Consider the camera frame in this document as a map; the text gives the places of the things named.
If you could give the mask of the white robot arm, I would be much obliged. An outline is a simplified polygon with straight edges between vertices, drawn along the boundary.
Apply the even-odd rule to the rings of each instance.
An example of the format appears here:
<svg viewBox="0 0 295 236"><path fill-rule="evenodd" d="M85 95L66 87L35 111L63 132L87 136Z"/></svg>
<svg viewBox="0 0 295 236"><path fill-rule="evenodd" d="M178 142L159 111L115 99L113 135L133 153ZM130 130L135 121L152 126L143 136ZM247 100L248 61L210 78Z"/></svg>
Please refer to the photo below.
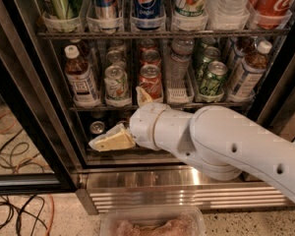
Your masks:
<svg viewBox="0 0 295 236"><path fill-rule="evenodd" d="M89 146L98 151L135 145L163 149L219 181L247 172L295 204L295 144L227 107L209 105L188 113L147 97L141 90L128 127L118 124Z"/></svg>

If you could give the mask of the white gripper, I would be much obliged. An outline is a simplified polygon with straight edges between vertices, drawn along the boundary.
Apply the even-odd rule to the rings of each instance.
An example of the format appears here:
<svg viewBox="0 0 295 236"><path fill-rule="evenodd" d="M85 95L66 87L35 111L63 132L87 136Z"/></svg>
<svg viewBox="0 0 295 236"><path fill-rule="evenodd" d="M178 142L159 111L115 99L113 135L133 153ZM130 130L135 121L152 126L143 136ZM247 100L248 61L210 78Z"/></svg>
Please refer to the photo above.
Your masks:
<svg viewBox="0 0 295 236"><path fill-rule="evenodd" d="M105 134L92 139L88 145L97 151L110 151L133 148L136 143L142 148L159 150L154 140L157 119L170 107L152 102L151 96L142 88L136 87L137 103L140 106L130 118L130 129L117 124Z"/></svg>

